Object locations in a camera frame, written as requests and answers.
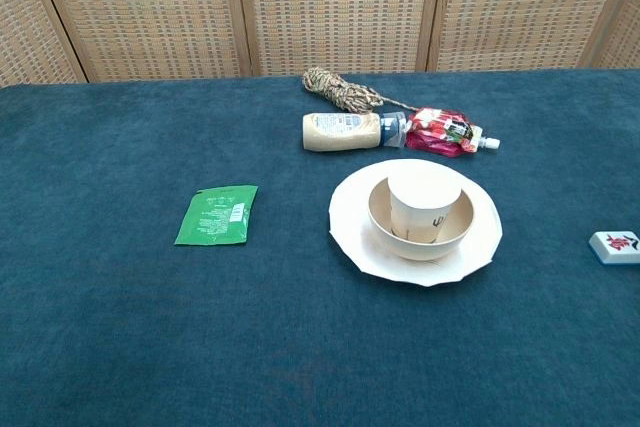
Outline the white paper plate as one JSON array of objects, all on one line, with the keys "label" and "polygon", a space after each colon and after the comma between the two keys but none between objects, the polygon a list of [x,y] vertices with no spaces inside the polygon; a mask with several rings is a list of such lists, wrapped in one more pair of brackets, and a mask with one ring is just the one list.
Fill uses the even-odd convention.
[{"label": "white paper plate", "polygon": [[[387,179],[393,167],[416,162],[429,162],[450,169],[474,207],[473,224],[459,247],[431,261],[411,261],[385,251],[373,237],[368,213],[372,189]],[[387,160],[350,174],[332,194],[329,224],[331,236],[360,271],[424,287],[460,281],[488,265],[503,236],[496,206],[481,186],[449,167],[419,159]]]}]

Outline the white paper cup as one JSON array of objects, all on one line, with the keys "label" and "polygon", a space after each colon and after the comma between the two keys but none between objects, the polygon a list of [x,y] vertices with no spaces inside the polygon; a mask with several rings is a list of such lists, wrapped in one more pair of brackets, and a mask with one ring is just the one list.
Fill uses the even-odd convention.
[{"label": "white paper cup", "polygon": [[443,166],[416,162],[393,167],[387,184],[392,232],[411,242],[435,242],[461,195],[457,176]]}]

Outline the beige squeeze sauce bottle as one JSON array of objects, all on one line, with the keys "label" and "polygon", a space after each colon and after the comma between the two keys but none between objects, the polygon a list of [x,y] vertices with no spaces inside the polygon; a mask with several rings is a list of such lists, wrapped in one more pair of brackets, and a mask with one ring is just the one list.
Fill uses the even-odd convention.
[{"label": "beige squeeze sauce bottle", "polygon": [[302,142],[312,152],[403,148],[409,128],[402,112],[310,113],[302,119]]}]

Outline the red spouted drink pouch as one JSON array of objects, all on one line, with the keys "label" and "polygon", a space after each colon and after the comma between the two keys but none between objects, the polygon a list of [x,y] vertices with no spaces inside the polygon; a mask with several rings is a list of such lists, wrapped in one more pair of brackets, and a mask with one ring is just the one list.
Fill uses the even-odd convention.
[{"label": "red spouted drink pouch", "polygon": [[453,158],[479,149],[498,150],[500,140],[486,137],[483,129],[462,113],[425,107],[409,116],[406,145]]}]

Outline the green foil sachet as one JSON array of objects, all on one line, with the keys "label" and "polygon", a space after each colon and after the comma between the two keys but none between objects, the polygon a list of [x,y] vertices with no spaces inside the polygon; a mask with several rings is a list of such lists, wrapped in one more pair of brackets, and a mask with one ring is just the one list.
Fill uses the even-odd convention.
[{"label": "green foil sachet", "polygon": [[255,185],[199,190],[190,201],[174,244],[216,246],[245,243],[257,192]]}]

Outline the beige bowl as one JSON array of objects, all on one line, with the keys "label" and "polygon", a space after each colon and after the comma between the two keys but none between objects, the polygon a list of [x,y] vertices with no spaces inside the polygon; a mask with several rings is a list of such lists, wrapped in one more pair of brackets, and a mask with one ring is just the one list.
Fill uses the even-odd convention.
[{"label": "beige bowl", "polygon": [[434,242],[419,243],[397,237],[392,232],[391,196],[387,179],[381,180],[372,189],[368,213],[377,243],[385,251],[411,261],[431,261],[455,251],[474,221],[474,207],[467,193],[462,190]]}]

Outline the woven folding screen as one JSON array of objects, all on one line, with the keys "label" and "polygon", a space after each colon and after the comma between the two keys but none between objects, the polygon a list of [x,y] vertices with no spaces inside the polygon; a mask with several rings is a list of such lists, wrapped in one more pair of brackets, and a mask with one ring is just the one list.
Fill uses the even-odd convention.
[{"label": "woven folding screen", "polygon": [[0,0],[0,88],[640,67],[640,0]]}]

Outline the mahjong tile with red character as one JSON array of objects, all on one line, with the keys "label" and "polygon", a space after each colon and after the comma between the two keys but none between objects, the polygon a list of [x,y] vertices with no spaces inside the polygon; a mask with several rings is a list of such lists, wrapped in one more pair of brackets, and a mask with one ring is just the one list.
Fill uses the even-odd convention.
[{"label": "mahjong tile with red character", "polygon": [[640,237],[632,231],[598,231],[589,246],[604,265],[640,265]]}]

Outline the blue table cloth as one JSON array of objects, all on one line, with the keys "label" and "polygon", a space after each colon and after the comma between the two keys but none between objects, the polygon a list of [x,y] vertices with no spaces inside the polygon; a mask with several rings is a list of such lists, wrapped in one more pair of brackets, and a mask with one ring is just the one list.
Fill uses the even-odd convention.
[{"label": "blue table cloth", "polygon": [[[490,265],[360,272],[335,187],[409,149],[314,154],[299,76],[0,88],[0,427],[640,427],[640,69],[361,75],[500,140],[450,161],[493,198]],[[174,241],[255,185],[248,240]]]}]

